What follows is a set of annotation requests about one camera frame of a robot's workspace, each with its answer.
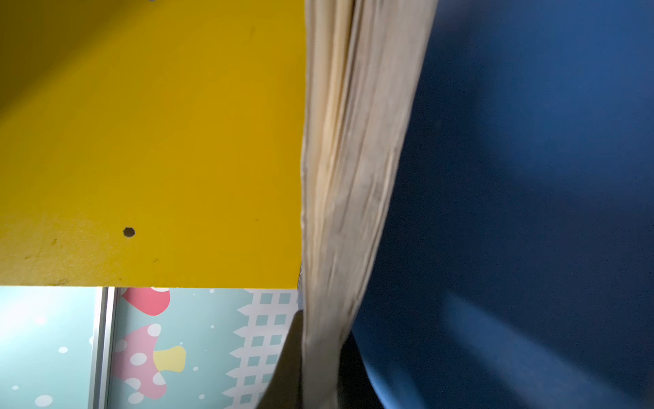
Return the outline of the navy book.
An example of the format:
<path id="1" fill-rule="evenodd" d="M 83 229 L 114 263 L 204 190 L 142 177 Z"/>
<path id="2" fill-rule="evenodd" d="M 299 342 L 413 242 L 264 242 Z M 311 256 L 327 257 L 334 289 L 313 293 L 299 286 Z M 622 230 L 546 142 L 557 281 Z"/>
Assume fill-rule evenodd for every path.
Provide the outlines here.
<path id="1" fill-rule="evenodd" d="M 439 2 L 352 334 L 384 408 L 652 407 L 652 2 Z"/>

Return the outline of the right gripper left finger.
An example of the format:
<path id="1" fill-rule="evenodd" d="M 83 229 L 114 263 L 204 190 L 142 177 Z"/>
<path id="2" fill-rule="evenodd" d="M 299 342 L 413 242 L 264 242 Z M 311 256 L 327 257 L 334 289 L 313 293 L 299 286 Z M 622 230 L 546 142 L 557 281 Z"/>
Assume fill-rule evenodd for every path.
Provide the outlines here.
<path id="1" fill-rule="evenodd" d="M 303 311 L 295 313 L 277 366 L 257 409 L 302 408 Z"/>

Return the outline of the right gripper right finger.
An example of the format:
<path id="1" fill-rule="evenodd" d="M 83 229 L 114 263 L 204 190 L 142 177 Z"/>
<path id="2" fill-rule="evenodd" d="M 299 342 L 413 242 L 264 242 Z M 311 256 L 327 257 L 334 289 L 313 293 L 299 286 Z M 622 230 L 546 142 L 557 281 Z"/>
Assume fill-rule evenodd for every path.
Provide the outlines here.
<path id="1" fill-rule="evenodd" d="M 352 333 L 341 350 L 337 398 L 340 409 L 384 408 L 371 384 Z"/>

